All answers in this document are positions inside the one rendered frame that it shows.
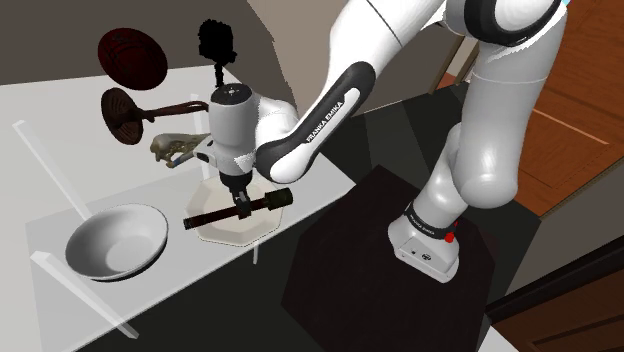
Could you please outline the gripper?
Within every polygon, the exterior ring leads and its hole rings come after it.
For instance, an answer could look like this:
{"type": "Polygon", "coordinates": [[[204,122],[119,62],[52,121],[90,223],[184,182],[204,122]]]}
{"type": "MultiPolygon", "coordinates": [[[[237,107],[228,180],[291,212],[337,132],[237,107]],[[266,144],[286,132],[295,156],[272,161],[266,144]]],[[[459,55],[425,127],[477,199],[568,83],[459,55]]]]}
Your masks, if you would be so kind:
{"type": "Polygon", "coordinates": [[[245,219],[252,213],[251,201],[247,194],[247,186],[251,183],[253,173],[248,172],[242,175],[228,175],[219,172],[222,184],[233,194],[233,201],[236,206],[239,219],[245,219]]]}

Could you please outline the dark brown bottle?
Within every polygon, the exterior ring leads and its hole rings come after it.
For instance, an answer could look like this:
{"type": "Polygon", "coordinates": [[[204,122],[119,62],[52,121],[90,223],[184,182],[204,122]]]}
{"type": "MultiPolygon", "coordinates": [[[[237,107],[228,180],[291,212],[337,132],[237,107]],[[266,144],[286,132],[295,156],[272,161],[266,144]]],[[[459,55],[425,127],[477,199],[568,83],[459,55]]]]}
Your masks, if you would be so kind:
{"type": "MultiPolygon", "coordinates": [[[[282,188],[275,191],[266,192],[262,198],[250,201],[252,213],[261,209],[273,211],[291,205],[293,203],[293,194],[289,188],[282,188]]],[[[183,220],[183,226],[186,230],[189,230],[231,217],[238,218],[235,205],[229,208],[224,208],[209,213],[185,218],[183,220]]]]}

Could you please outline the white octagonal plate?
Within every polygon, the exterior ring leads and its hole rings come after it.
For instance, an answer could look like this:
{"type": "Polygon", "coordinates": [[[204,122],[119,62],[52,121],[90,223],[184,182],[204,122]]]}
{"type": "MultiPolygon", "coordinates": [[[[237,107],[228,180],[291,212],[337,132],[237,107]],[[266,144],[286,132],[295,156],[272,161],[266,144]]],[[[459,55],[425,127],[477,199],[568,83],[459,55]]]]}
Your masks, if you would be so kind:
{"type": "MultiPolygon", "coordinates": [[[[202,181],[186,207],[189,217],[232,207],[234,202],[228,188],[218,177],[202,181]]],[[[281,223],[282,208],[254,210],[250,217],[239,220],[230,217],[196,228],[205,241],[244,247],[276,230],[281,223]]]]}

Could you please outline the beige metallic kitchen tool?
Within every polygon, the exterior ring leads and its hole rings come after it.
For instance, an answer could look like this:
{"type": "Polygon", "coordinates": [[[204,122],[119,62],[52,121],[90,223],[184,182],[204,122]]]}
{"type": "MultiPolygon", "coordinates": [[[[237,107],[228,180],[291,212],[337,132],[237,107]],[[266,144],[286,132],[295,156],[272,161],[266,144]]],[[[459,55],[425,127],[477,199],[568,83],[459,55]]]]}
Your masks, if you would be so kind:
{"type": "Polygon", "coordinates": [[[155,161],[165,161],[168,168],[176,168],[194,157],[193,150],[209,136],[207,134],[163,133],[155,136],[150,145],[150,152],[155,161]]]}

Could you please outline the white bowl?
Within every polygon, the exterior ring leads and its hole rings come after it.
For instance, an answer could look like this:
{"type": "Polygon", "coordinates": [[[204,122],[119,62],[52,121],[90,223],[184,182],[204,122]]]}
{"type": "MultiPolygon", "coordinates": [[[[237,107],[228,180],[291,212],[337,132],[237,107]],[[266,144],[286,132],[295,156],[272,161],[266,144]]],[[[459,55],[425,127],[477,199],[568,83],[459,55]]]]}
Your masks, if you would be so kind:
{"type": "Polygon", "coordinates": [[[124,204],[105,209],[76,228],[65,260],[94,281],[123,280],[147,268],[164,250],[169,224],[157,208],[124,204]]]}

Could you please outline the dark brown wooden ladle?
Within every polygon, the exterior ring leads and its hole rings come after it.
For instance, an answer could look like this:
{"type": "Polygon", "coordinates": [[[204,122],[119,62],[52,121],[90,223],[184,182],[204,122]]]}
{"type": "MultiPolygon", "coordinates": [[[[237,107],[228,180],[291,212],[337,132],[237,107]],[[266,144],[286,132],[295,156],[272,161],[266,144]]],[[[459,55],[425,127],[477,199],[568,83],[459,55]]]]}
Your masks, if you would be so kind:
{"type": "Polygon", "coordinates": [[[140,142],[144,132],[144,120],[153,123],[156,117],[207,111],[208,108],[205,102],[190,101],[144,110],[120,88],[110,88],[101,97],[101,113],[108,130],[117,141],[125,145],[136,145],[140,142]]]}

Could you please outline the dark robot stand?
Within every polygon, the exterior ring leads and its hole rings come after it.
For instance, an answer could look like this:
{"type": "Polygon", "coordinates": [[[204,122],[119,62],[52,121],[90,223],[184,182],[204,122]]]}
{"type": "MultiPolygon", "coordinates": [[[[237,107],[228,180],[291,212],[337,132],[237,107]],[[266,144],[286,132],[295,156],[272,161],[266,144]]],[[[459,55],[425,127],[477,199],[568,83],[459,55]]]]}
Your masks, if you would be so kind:
{"type": "Polygon", "coordinates": [[[417,193],[377,166],[301,235],[282,305],[325,352],[476,352],[494,260],[466,219],[451,281],[397,259],[387,228],[417,193]]]}

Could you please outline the black plant figure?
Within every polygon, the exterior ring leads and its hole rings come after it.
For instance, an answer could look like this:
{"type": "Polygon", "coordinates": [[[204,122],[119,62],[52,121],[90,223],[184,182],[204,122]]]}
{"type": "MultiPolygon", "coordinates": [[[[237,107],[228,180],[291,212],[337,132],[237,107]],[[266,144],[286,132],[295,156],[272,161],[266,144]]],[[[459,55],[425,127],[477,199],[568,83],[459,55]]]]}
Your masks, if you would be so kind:
{"type": "Polygon", "coordinates": [[[224,85],[223,68],[237,57],[232,29],[221,21],[207,19],[199,28],[198,38],[199,55],[214,62],[215,87],[220,88],[224,85]]]}

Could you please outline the dark red round plate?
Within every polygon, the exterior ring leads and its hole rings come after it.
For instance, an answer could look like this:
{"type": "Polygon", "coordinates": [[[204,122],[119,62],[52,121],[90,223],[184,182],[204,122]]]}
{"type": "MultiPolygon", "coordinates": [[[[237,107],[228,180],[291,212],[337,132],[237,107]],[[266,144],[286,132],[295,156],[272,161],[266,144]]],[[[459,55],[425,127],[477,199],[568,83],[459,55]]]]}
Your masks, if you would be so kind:
{"type": "Polygon", "coordinates": [[[151,90],[167,76],[168,62],[161,46],[133,28],[115,28],[105,33],[97,53],[104,72],[128,89],[151,90]]]}

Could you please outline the brown wooden door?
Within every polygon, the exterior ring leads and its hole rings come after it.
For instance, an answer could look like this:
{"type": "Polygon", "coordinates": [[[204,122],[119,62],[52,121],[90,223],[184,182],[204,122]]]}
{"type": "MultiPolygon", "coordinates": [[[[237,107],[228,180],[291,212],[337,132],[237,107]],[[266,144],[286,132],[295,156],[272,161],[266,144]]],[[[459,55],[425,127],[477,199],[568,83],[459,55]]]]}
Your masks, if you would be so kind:
{"type": "Polygon", "coordinates": [[[533,109],[516,202],[545,217],[624,160],[624,0],[571,0],[533,109]]]}

